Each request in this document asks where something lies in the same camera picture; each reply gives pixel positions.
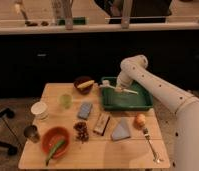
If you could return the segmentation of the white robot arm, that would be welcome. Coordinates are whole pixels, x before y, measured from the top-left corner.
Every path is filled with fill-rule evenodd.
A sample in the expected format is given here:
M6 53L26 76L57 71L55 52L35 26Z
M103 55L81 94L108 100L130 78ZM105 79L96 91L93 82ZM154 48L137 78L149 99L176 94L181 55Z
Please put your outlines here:
M176 115L174 171L199 171L199 98L148 72L147 66L144 55L123 59L117 86L136 81Z

